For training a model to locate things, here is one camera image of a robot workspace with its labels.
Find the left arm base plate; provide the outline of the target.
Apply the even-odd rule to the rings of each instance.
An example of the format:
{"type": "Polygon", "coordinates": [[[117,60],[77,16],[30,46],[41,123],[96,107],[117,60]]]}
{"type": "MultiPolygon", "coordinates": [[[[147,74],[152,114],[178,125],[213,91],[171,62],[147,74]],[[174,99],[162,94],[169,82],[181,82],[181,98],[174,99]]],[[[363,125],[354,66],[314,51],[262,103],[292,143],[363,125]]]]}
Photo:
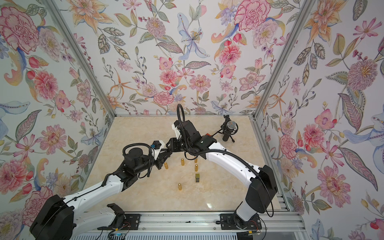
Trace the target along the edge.
{"type": "Polygon", "coordinates": [[[118,216],[115,220],[113,220],[113,222],[108,226],[108,229],[114,231],[138,230],[140,220],[140,214],[125,214],[124,216],[118,216]]]}

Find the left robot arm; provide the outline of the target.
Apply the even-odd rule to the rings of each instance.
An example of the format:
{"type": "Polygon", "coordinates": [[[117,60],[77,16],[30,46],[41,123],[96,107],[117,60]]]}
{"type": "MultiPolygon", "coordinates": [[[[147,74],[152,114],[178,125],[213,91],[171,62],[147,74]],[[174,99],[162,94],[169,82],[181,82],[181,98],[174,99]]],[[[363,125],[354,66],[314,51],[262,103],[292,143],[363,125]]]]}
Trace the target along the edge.
{"type": "Polygon", "coordinates": [[[69,240],[93,229],[120,230],[128,226],[125,211],[117,204],[108,204],[93,212],[89,209],[131,187],[142,172],[149,177],[153,167],[161,169],[172,153],[170,144],[162,141],[125,146],[124,160],[117,170],[106,174],[103,181],[72,195],[48,198],[33,221],[30,233],[37,240],[69,240]]]}

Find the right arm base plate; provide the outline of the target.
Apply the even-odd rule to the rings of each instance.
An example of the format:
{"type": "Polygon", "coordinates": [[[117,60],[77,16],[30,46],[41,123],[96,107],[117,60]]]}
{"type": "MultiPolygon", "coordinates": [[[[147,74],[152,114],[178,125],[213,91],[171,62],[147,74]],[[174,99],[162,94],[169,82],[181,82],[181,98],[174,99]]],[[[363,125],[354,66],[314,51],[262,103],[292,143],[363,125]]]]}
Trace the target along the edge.
{"type": "Polygon", "coordinates": [[[216,221],[221,230],[262,230],[261,220],[258,214],[254,214],[250,220],[244,221],[235,214],[220,214],[220,219],[216,221]]]}

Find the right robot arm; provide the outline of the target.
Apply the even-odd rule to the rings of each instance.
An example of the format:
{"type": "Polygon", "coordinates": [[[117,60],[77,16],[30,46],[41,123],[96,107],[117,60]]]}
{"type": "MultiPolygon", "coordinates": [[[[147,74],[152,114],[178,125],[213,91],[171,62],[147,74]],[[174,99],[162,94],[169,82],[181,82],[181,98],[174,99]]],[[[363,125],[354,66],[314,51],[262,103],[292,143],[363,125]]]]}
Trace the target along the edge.
{"type": "Polygon", "coordinates": [[[202,157],[215,163],[234,175],[248,188],[244,200],[233,214],[236,225],[244,229],[244,225],[256,214],[268,214],[268,207],[272,208],[270,217],[273,217],[275,209],[272,200],[278,192],[273,170],[267,165],[259,167],[248,163],[230,152],[209,134],[200,135],[193,123],[185,119],[181,104],[177,105],[177,117],[178,120],[172,126],[176,137],[169,141],[170,151],[189,154],[192,156],[191,161],[202,157]]]}

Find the aluminium front rail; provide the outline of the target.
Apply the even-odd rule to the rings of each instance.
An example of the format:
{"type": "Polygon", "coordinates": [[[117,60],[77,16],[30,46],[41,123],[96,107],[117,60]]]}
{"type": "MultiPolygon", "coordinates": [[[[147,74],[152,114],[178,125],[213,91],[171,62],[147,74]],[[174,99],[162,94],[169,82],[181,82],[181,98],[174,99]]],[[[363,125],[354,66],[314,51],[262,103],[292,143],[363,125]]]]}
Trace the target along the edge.
{"type": "Polygon", "coordinates": [[[272,218],[258,214],[247,223],[245,229],[236,227],[232,212],[126,212],[133,220],[133,233],[155,232],[304,232],[302,218],[295,212],[277,211],[272,218]]]}

